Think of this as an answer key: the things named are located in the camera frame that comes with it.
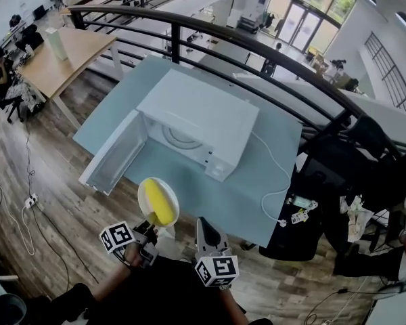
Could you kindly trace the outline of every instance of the blue table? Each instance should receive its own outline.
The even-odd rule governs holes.
[[[302,130],[295,118],[223,79],[154,56],[147,57],[113,88],[84,122],[74,140],[96,154],[125,116],[172,68],[258,106],[261,111],[254,132],[266,141],[277,162],[292,173]],[[125,177],[136,184],[147,177],[165,180],[175,191],[181,211],[204,216],[228,234],[263,247],[268,245],[276,222],[262,212],[261,198],[288,185],[286,175],[254,136],[250,137],[236,170],[222,183],[205,175],[202,165],[151,139]],[[285,193],[269,196],[265,201],[268,213],[278,217],[285,197]]]

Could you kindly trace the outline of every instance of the open microwave door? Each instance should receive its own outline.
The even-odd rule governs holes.
[[[110,195],[147,139],[143,117],[133,110],[99,149],[79,181]]]

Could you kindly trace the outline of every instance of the wooden floor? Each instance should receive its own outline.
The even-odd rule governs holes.
[[[82,123],[113,88],[114,83],[86,71],[64,93],[63,100]],[[0,182],[11,214],[21,223],[21,208],[28,196],[27,130],[30,131],[32,193],[40,198],[40,206],[74,245],[91,272],[101,280],[115,264],[99,241],[102,228],[117,221],[137,223],[141,213],[137,205],[137,186],[123,179],[110,196],[94,192],[78,182],[78,177],[91,160],[73,140],[75,129],[58,107],[47,103],[44,111],[27,123],[18,120],[6,123],[0,111]],[[74,252],[36,212],[41,229],[66,261],[71,284],[94,285]],[[36,248],[29,256],[22,244],[15,223],[7,215],[4,203],[0,208],[0,256],[15,269],[28,296],[56,297],[66,290],[63,263],[42,239],[32,211],[26,221]],[[185,215],[176,225],[177,244],[184,255],[194,253],[194,219]],[[322,239],[314,260],[305,263],[274,261],[259,255],[256,248],[240,250],[237,238],[230,238],[233,252],[239,256],[240,277],[232,291],[237,302],[248,311],[251,320],[268,317],[274,324],[303,324],[311,308],[328,294],[340,288],[357,290],[364,278],[341,278],[332,275],[335,252]],[[380,281],[369,278],[361,291],[375,291]],[[336,295],[317,309],[319,320],[332,319],[344,306],[347,295]],[[361,324],[371,298],[357,295],[335,324]]]

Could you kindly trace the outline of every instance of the electrical outlet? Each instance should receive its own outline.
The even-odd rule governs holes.
[[[24,203],[27,209],[31,209],[32,206],[39,201],[39,198],[36,194],[32,194],[30,198]]]

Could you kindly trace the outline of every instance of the microwave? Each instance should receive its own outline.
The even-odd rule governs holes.
[[[240,162],[258,112],[226,91],[169,70],[119,124],[79,181],[109,194],[149,138],[224,181]]]

